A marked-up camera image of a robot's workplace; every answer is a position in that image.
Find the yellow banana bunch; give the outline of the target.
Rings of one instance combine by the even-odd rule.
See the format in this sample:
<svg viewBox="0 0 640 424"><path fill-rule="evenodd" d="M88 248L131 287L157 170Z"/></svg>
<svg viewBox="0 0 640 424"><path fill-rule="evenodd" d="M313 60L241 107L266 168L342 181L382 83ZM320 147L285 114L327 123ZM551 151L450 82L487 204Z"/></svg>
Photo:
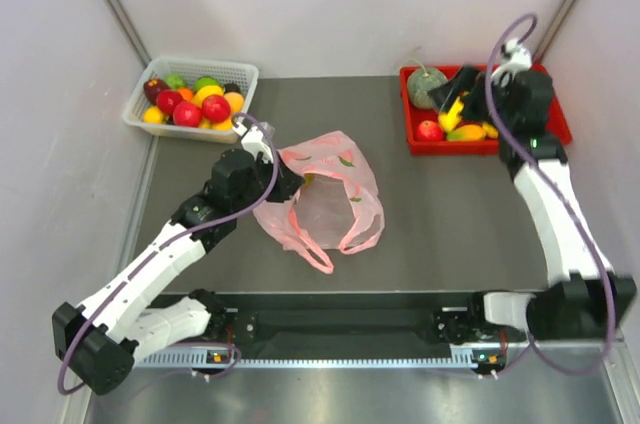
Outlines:
<svg viewBox="0 0 640 424"><path fill-rule="evenodd" d="M463 124L462 117L462 111L465 107L462 98L466 97L467 95L468 92L463 93L451 106L448 112L440 112L438 114L438 124L441 126L446 135L448 132L456 129L459 126L467 125ZM484 140L497 139L499 137L499 132L493 125L487 122L482 122L477 125L482 126L486 131L486 138Z"/></svg>

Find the green netted melon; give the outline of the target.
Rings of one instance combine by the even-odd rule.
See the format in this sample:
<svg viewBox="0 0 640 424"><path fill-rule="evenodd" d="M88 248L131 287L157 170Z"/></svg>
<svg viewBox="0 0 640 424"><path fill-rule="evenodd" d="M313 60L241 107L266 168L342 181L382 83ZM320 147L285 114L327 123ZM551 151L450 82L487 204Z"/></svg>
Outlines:
<svg viewBox="0 0 640 424"><path fill-rule="evenodd" d="M426 66L418 58L420 46L415 47L408 55L407 62L417 65L407 79L407 90L411 104L422 110L437 110L438 105L429 92L448 82L448 78L439 69Z"/></svg>

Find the pink translucent plastic bag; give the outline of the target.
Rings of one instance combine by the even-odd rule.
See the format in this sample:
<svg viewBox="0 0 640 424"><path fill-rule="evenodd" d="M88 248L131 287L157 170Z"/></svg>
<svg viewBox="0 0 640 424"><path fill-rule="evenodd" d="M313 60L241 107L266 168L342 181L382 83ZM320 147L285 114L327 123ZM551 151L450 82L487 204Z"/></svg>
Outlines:
<svg viewBox="0 0 640 424"><path fill-rule="evenodd" d="M333 131L279 154L303 185L289 200L264 202L253 214L284 250L330 275L329 250L352 255L377 245L384 210L373 170L355 141Z"/></svg>

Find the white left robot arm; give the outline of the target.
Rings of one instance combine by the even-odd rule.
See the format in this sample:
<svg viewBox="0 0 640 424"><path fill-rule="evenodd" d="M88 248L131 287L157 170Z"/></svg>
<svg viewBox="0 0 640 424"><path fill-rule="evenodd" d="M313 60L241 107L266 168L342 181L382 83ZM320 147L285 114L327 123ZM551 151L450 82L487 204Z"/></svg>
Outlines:
<svg viewBox="0 0 640 424"><path fill-rule="evenodd" d="M240 217L263 202L284 203L302 187L305 180L293 161L284 151L224 152L203 188L179 205L133 262L80 304L64 302L53 312L54 349L62 363L58 380L72 371L95 394L105 395L156 351L188 337L220 338L227 318L204 290L161 312L148 307L232 233Z"/></svg>

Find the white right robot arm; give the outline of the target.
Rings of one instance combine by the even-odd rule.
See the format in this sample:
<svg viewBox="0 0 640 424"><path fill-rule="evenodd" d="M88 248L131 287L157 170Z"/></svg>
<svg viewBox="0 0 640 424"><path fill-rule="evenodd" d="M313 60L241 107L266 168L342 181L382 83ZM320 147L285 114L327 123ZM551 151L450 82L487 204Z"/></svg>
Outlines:
<svg viewBox="0 0 640 424"><path fill-rule="evenodd" d="M493 139L533 220L548 286L532 294L476 293L467 328L481 340L502 327L538 341L611 338L637 287L632 277L615 274L580 210L564 142L552 126L561 117L552 78L537 68L492 76L496 111L513 137Z"/></svg>

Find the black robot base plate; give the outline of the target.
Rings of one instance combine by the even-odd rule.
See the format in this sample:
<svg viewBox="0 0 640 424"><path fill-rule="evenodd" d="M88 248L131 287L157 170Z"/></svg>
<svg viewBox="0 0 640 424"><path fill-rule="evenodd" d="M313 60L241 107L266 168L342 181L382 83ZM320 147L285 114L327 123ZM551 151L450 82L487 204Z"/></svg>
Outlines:
<svg viewBox="0 0 640 424"><path fill-rule="evenodd" d="M495 335L479 322L472 293L227 293L205 299L206 341L249 344L277 335L347 337L408 334L459 345Z"/></svg>

